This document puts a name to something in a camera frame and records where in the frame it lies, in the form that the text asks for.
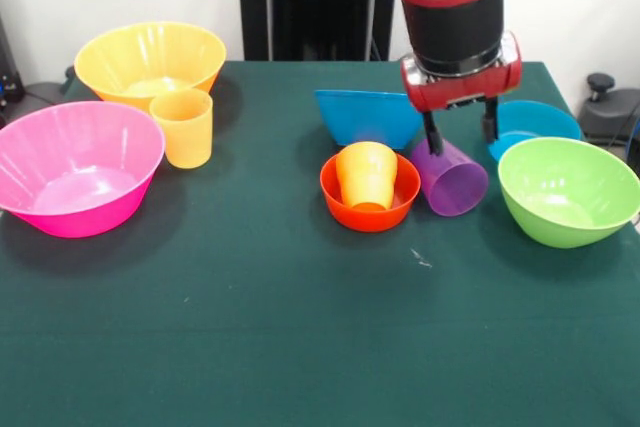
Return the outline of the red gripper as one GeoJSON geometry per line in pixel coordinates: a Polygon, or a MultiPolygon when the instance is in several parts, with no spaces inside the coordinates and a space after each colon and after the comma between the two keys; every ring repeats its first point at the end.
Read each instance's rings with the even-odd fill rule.
{"type": "Polygon", "coordinates": [[[523,66],[516,37],[506,31],[501,38],[498,57],[480,70],[461,76],[439,76],[419,66],[414,54],[401,61],[401,74],[410,103],[422,113],[425,138],[431,155],[443,153],[443,142],[433,111],[483,100],[482,129],[486,143],[498,139],[499,96],[517,88],[523,66]]]}

